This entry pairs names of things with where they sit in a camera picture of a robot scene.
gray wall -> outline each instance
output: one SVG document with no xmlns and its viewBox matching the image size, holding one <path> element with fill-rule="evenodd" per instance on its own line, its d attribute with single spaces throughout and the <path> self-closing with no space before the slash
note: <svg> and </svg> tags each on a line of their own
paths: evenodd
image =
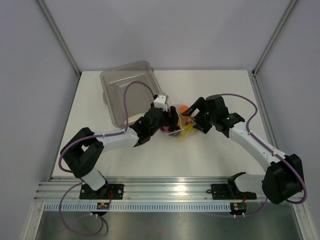
<svg viewBox="0 0 320 240">
<path fill-rule="evenodd" d="M 0 239 L 17 240 L 77 78 L 34 0 L 1 1 L 0 32 Z"/>
<path fill-rule="evenodd" d="M 253 69 L 289 0 L 45 0 L 82 71 Z"/>
<path fill-rule="evenodd" d="M 307 206 L 320 226 L 320 1 L 301 0 L 258 73 L 281 148 L 303 161 Z"/>
</svg>

transparent plastic container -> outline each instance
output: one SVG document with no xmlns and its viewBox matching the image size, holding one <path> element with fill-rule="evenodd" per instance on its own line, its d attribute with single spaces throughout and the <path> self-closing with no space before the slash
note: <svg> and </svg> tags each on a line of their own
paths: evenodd
<svg viewBox="0 0 320 240">
<path fill-rule="evenodd" d="M 178 126 L 180 127 L 179 130 L 176 131 L 168 131 L 167 127 L 162 127 L 160 129 L 163 135 L 168 135 L 170 137 L 175 138 L 184 138 L 191 134 L 194 134 L 198 130 L 194 128 L 195 121 L 192 116 L 182 116 L 182 113 L 187 110 L 189 107 L 183 104 L 175 104 L 176 112 L 178 113 Z"/>
<path fill-rule="evenodd" d="M 100 74 L 103 88 L 103 100 L 107 104 L 112 124 L 120 129 L 126 126 L 124 92 L 128 84 L 140 81 L 147 84 L 153 94 L 162 93 L 153 69 L 147 61 L 137 61 L 127 65 L 103 71 Z M 129 124 L 144 115 L 153 102 L 150 91 L 142 84 L 133 84 L 126 92 L 126 106 Z"/>
</svg>

white table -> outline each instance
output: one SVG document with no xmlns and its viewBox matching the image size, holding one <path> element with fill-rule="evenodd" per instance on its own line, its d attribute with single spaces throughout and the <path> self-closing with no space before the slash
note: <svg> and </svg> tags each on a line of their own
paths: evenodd
<svg viewBox="0 0 320 240">
<path fill-rule="evenodd" d="M 60 149 L 83 127 L 92 131 L 116 130 L 108 107 L 102 98 L 100 71 L 82 73 L 68 118 Z M 245 70 L 161 70 L 154 71 L 169 104 L 191 105 L 198 97 L 235 93 L 255 100 L 249 75 Z M 231 113 L 246 120 L 254 112 L 250 103 L 237 97 L 225 96 Z M 261 116 L 253 119 L 251 128 L 262 138 L 266 133 Z M 197 132 L 184 139 L 157 132 L 139 147 L 116 149 L 103 153 L 97 169 L 109 177 L 222 177 L 238 172 L 263 174 L 260 165 L 242 147 L 217 132 Z M 59 169 L 58 160 L 53 177 L 69 176 Z"/>
</svg>

black mounting plate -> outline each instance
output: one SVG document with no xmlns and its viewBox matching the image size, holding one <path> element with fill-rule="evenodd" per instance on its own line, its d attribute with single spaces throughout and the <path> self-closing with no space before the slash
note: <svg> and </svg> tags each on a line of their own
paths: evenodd
<svg viewBox="0 0 320 240">
<path fill-rule="evenodd" d="M 213 200 L 243 200 L 245 195 L 247 200 L 257 199 L 257 195 L 254 192 L 249 191 L 232 196 L 228 191 L 227 183 L 211 184 L 211 191 L 207 190 L 207 193 L 212 194 Z"/>
<path fill-rule="evenodd" d="M 92 190 L 88 184 L 81 185 L 79 199 L 81 200 L 109 200 L 109 191 L 112 191 L 112 200 L 122 200 L 124 196 L 125 185 L 109 183 L 106 194 L 97 195 L 97 192 Z"/>
</svg>

gray floor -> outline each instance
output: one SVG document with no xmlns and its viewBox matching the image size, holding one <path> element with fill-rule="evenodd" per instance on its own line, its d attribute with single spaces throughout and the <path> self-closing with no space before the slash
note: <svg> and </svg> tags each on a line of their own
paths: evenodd
<svg viewBox="0 0 320 240">
<path fill-rule="evenodd" d="M 257 203 L 249 203 L 248 212 Z M 93 233 L 100 227 L 94 217 L 73 223 L 84 212 L 64 212 L 65 221 L 76 231 Z M 103 216 L 108 223 L 95 240 L 301 240 L 298 223 L 289 204 L 268 203 L 260 214 L 246 218 L 216 217 L 195 212 L 108 212 Z M 57 211 L 42 215 L 37 240 L 88 239 L 64 229 Z"/>
</svg>

